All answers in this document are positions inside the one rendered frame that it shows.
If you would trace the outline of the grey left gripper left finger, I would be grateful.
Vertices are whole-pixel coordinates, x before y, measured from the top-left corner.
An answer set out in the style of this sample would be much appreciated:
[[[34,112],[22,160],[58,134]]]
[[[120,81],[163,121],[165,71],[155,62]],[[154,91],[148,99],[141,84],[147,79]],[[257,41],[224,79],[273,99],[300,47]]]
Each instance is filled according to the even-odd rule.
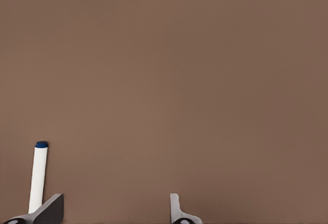
[[[12,217],[3,224],[62,224],[64,194],[57,193],[31,214]]]

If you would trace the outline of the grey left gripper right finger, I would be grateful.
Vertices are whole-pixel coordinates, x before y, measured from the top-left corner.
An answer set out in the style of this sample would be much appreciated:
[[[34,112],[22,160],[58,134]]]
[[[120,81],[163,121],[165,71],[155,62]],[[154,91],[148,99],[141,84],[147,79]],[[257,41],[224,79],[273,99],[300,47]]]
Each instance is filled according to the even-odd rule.
[[[177,193],[170,194],[170,222],[171,224],[203,224],[199,217],[181,210]]]

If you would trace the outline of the white marker with blue end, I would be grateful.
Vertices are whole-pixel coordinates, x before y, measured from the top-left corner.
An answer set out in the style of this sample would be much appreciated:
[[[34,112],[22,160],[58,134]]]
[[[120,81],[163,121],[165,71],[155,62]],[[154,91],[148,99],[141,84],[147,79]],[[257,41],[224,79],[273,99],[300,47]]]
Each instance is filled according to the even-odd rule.
[[[31,189],[28,209],[29,214],[35,212],[42,205],[43,202],[48,147],[49,144],[47,141],[38,141],[34,147]]]

